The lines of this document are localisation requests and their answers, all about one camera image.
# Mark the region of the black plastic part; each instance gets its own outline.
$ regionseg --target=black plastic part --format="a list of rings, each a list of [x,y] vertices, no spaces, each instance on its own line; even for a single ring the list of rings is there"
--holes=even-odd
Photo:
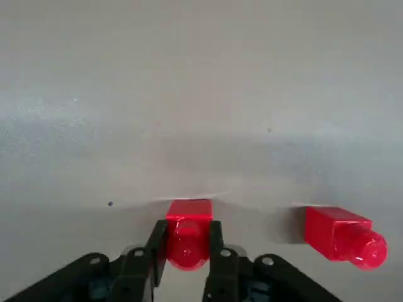
[[[153,302],[166,263],[167,221],[157,221],[145,248],[131,250],[113,283],[108,302]]]
[[[109,259],[105,255],[92,253],[82,256],[6,302],[60,302],[66,297],[71,301],[89,301],[89,298],[81,298],[88,296],[89,282],[105,274],[108,266]]]
[[[210,224],[210,251],[203,302],[341,302],[277,255],[251,262],[225,248],[219,221]]]

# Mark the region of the screw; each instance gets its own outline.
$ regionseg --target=screw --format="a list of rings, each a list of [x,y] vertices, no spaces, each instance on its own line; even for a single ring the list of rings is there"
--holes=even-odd
[[[99,258],[94,258],[94,259],[91,259],[91,261],[89,262],[89,264],[93,265],[93,264],[97,264],[97,263],[100,263],[100,262],[101,262],[101,259],[99,259]]]
[[[229,256],[231,256],[231,251],[230,251],[230,250],[227,250],[227,249],[223,249],[223,250],[221,251],[220,255],[221,255],[222,257],[229,257]]]
[[[134,257],[141,257],[144,255],[144,252],[142,250],[136,250],[134,252]]]
[[[265,257],[265,258],[262,259],[262,263],[267,265],[267,266],[272,266],[275,262],[273,261],[272,258]]]

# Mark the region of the white surface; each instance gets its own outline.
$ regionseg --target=white surface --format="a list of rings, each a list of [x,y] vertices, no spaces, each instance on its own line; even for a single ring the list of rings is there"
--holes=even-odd
[[[0,297],[144,241],[162,200],[213,196],[250,256],[279,254],[344,301],[399,301],[402,9],[2,0]],[[388,262],[362,272],[289,244],[287,207],[311,203],[372,218]],[[168,269],[159,301],[199,301],[205,274]]]

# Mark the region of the red plastic block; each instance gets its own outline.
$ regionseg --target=red plastic block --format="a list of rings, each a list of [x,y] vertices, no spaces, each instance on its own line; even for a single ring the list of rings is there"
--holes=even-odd
[[[177,199],[166,215],[167,257],[175,267],[192,271],[208,260],[209,227],[213,220],[209,199]]]
[[[375,269],[387,258],[387,243],[371,230],[372,221],[338,207],[309,206],[305,241],[331,261]]]

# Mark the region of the red block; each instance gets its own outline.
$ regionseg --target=red block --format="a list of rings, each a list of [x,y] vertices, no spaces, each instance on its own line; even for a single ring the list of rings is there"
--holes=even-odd
[[[307,207],[305,241],[331,261],[375,269],[387,258],[387,243],[372,221],[338,207]]]
[[[177,199],[166,215],[167,257],[175,267],[192,271],[208,260],[209,227],[213,220],[209,199]]]

